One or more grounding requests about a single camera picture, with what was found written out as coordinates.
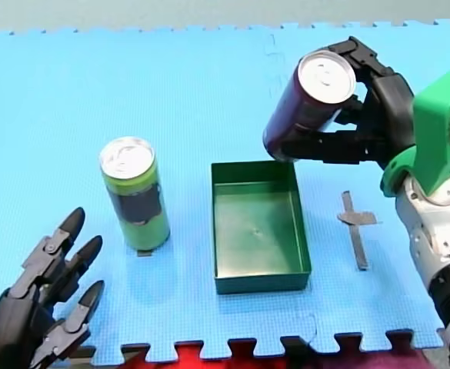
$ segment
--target interlocking foam mat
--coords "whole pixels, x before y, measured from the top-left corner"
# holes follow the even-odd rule
[[[240,338],[255,338],[258,356],[283,354],[285,336],[323,353],[338,350],[335,334],[342,333],[361,334],[365,351],[390,349],[386,333],[394,330],[414,331],[416,347],[442,345],[442,323],[373,163],[296,164],[313,267],[305,291],[215,292],[210,164],[269,159],[262,130],[295,63],[350,35],[415,93],[450,69],[445,20],[0,34],[0,293],[39,238],[82,206],[87,219],[72,252],[95,234],[104,247],[56,315],[105,280],[85,343],[96,347],[93,364],[121,363],[129,344],[150,344],[149,361],[171,361],[181,341],[202,341],[203,358],[228,357],[228,340]],[[145,138],[157,151],[172,237],[149,258],[125,246],[98,167],[101,148],[123,135]],[[348,228],[336,219],[347,190],[356,210],[379,220],[361,229],[364,272]]]

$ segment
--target green box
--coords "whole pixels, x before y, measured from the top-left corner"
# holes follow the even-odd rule
[[[311,264],[294,165],[215,163],[211,172],[217,292],[304,289]]]

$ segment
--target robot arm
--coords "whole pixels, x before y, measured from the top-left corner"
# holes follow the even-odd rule
[[[450,349],[450,178],[431,196],[408,176],[395,201],[416,269],[445,325]]]
[[[415,97],[405,79],[356,38],[325,49],[342,56],[367,88],[363,103],[353,95],[335,118],[356,129],[295,131],[282,141],[282,153],[290,160],[379,164],[382,192],[395,198],[450,348],[450,73]]]

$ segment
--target black label on can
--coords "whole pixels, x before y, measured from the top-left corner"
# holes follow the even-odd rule
[[[115,212],[128,223],[146,224],[162,213],[160,186],[153,184],[134,194],[120,195],[108,190]]]

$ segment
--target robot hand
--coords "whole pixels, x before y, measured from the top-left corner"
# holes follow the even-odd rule
[[[51,237],[43,237],[23,263],[19,279],[0,296],[0,369],[43,369],[66,359],[88,339],[88,322],[95,313],[104,282],[95,282],[66,319],[56,321],[54,306],[78,289],[102,247],[91,239],[70,261],[65,260],[85,221],[75,209]]]

